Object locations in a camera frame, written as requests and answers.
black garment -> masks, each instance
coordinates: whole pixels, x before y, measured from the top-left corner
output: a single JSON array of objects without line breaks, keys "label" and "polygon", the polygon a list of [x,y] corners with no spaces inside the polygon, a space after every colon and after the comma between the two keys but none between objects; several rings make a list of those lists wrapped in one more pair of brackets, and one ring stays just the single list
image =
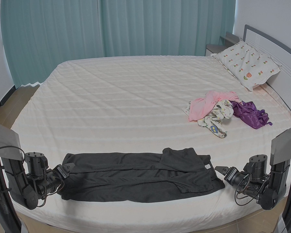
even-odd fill
[{"label": "black garment", "polygon": [[64,200],[142,203],[202,196],[224,188],[210,162],[193,148],[157,153],[67,154],[75,167],[59,192]]}]

purple garment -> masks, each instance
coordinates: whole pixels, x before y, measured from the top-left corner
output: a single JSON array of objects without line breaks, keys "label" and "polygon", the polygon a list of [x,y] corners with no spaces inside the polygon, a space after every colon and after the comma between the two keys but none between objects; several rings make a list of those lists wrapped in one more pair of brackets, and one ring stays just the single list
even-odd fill
[{"label": "purple garment", "polygon": [[266,124],[273,125],[271,122],[267,122],[269,118],[265,110],[257,110],[252,101],[248,103],[243,101],[243,105],[235,101],[230,102],[233,105],[233,115],[239,117],[245,124],[248,124],[250,127],[257,130]]}]

clothing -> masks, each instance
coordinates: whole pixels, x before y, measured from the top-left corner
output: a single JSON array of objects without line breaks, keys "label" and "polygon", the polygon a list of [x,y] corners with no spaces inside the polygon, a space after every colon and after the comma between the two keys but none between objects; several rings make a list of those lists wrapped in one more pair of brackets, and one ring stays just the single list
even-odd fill
[{"label": "clothing", "polygon": [[224,188],[210,162],[193,148],[158,153],[67,154],[63,165],[75,167],[58,192],[64,200],[178,200],[207,195]]},{"label": "clothing", "polygon": [[227,131],[222,127],[223,119],[229,119],[233,115],[233,105],[228,100],[217,102],[211,112],[203,119],[198,120],[198,125],[207,127],[217,137],[225,138]]},{"label": "clothing", "polygon": [[266,124],[273,125],[268,122],[269,118],[265,110],[258,110],[253,102],[246,103],[243,101],[242,105],[236,101],[230,102],[233,105],[234,115],[250,127],[259,129]]},{"label": "clothing", "polygon": [[209,91],[205,98],[198,98],[190,101],[189,105],[182,110],[189,112],[189,121],[197,121],[204,118],[213,109],[214,105],[222,100],[232,100],[241,102],[236,92]]}]

blue cartoon character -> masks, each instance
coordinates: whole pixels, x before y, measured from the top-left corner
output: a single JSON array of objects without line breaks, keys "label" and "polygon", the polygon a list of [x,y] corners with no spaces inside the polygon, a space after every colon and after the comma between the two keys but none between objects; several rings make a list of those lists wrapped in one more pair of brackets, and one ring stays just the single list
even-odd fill
[{"label": "blue cartoon character", "polygon": [[218,128],[214,125],[210,126],[210,130],[213,132],[213,133],[218,133]]}]

pink shirt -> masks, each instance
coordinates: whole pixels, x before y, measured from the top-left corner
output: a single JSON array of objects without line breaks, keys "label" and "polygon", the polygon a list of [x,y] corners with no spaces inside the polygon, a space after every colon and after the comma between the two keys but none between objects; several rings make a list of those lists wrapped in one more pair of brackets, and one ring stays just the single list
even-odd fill
[{"label": "pink shirt", "polygon": [[225,99],[236,101],[239,103],[241,102],[237,93],[234,91],[209,91],[206,93],[205,98],[198,98],[191,102],[189,121],[197,121],[204,118],[213,109],[217,102]]}]

